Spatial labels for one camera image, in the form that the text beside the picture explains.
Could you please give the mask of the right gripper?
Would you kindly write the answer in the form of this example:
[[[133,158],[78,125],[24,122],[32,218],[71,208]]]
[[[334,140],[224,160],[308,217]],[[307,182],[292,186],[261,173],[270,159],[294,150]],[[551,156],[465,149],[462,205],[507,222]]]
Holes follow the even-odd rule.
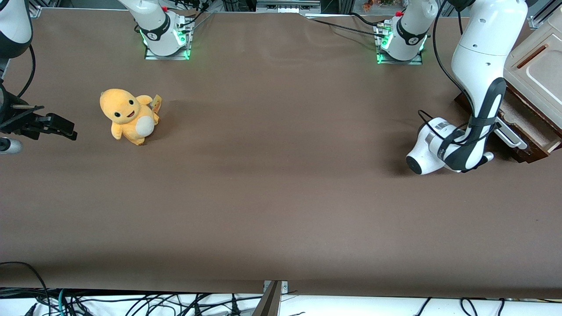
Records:
[[[76,141],[78,132],[74,130],[75,126],[73,122],[57,114],[48,113],[46,115],[46,131],[50,134]],[[23,112],[8,118],[8,92],[3,83],[0,83],[0,130],[4,134],[15,134],[32,140],[40,138],[34,112]]]

